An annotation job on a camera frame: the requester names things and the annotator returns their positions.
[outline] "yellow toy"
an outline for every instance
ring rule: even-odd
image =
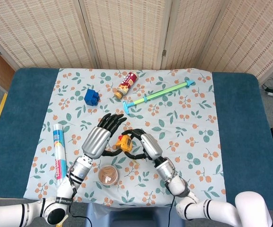
[[[131,137],[128,135],[120,135],[116,143],[116,149],[122,149],[124,152],[131,152],[132,141]]]

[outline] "robotic arm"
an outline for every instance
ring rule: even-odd
[[[118,127],[126,120],[123,114],[105,115],[94,127],[82,145],[84,155],[78,157],[57,189],[57,197],[28,204],[0,207],[0,227],[24,227],[36,217],[43,217],[50,225],[56,225],[65,217],[67,208],[92,167],[93,159],[115,156],[122,152],[106,151],[106,145]]]
[[[165,181],[165,186],[173,196],[183,197],[176,205],[179,216],[185,220],[207,218],[234,227],[273,227],[273,223],[261,195],[256,192],[242,192],[235,198],[236,208],[227,202],[205,200],[199,201],[188,189],[187,182],[180,178],[173,163],[162,157],[162,149],[156,139],[141,129],[127,130],[122,135],[131,134],[143,145],[143,154],[125,154],[132,159],[148,158],[153,160],[155,169]]]

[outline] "orange berry pattern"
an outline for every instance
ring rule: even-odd
[[[106,146],[115,151],[118,136],[125,130],[142,128],[153,135],[175,165],[188,188],[200,200],[225,201],[222,153],[218,133],[213,80],[210,72],[196,69],[136,70],[138,80],[127,94],[118,100],[114,92],[129,70],[60,69],[47,113],[43,121],[38,146],[31,163],[25,197],[39,199],[56,195],[57,180],[52,139],[53,125],[63,126],[67,168],[76,157],[89,132],[107,114],[124,114],[123,122]],[[189,88],[169,92],[157,99],[129,108],[127,116],[123,101],[133,102],[185,80],[195,81]],[[97,106],[86,105],[88,89],[99,93]],[[133,140],[131,154],[143,153],[140,141]],[[146,159],[131,160],[121,153],[116,157],[100,157],[92,163],[75,200],[95,202],[110,207],[165,206],[172,195],[164,181]],[[105,165],[114,166],[119,179],[113,185],[103,185],[98,174]]]

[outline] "table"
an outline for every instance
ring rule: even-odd
[[[21,198],[25,192],[57,73],[20,69],[14,76],[0,118],[0,197]],[[257,80],[213,73],[213,83],[227,201],[234,204],[239,192],[256,191],[273,209],[273,144]]]

